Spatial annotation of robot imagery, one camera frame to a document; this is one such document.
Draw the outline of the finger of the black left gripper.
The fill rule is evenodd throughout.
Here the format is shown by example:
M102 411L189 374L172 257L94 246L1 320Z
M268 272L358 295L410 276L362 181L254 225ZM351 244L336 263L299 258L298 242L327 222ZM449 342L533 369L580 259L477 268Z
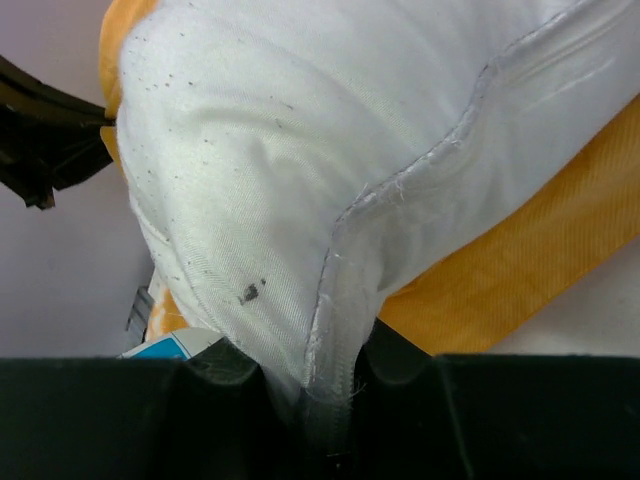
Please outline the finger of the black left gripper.
M93 103L42 83L1 59L1 183L30 207L112 163L100 133L115 121Z

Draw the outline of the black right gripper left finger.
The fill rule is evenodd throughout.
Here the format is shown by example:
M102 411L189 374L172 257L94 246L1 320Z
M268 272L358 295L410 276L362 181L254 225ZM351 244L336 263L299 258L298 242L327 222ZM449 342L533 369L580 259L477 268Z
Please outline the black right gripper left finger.
M5 479L316 479L261 368L227 341L195 358L5 359Z

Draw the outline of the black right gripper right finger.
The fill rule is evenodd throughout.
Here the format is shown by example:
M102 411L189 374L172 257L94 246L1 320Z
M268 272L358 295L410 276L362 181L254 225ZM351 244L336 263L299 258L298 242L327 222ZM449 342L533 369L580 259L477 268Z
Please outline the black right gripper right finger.
M376 323L356 366L359 479L635 479L639 362L430 356Z

